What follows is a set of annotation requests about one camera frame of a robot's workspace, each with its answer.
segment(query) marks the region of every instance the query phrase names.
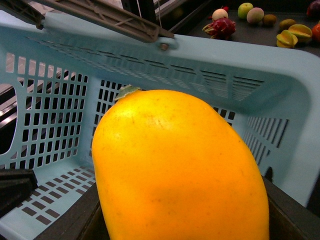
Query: basket handle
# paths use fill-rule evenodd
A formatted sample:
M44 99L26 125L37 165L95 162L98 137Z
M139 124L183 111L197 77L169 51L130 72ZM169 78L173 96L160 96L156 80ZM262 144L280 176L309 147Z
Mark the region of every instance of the basket handle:
M102 0L35 0L34 2L73 15L144 43L154 43L158 37L174 38L174 34ZM22 0L1 0L5 11L42 29L44 16Z

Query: green apple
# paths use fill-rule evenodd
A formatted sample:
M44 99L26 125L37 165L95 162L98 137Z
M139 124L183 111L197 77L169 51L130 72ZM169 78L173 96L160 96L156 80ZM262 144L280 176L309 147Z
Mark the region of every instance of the green apple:
M248 12L253 8L254 6L250 2L242 3L238 8L238 17L240 19L247 19Z

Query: papaya stem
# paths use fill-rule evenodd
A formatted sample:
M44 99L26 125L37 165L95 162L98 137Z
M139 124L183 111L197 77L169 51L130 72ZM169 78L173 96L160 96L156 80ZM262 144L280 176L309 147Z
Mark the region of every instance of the papaya stem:
M140 87L132 86L131 84L128 84L126 86L122 86L119 90L118 96L116 96L116 98L114 100L118 101L119 99L123 99L128 94L132 94L138 90L140 90Z

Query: kiwi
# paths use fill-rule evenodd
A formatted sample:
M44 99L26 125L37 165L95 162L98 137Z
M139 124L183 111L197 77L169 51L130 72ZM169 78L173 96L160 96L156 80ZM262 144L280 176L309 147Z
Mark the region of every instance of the kiwi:
M267 14L264 15L263 19L262 19L262 24L266 27L272 27L273 25L275 25L277 21L277 17L273 14Z
M295 20L291 18L285 19L279 23L279 30L280 31L288 30L294 24L296 24Z

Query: basket grid holes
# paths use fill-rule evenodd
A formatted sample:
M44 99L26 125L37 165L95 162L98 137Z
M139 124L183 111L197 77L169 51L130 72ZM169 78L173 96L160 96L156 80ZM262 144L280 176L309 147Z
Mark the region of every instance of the basket grid holes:
M83 195L95 181L94 171L80 166L40 185L17 208L42 224L49 225L63 214L52 203L62 202L72 192Z
M10 52L5 70L17 73L25 89L25 116L21 149L10 157L9 166L0 167L33 169L75 156L88 76Z

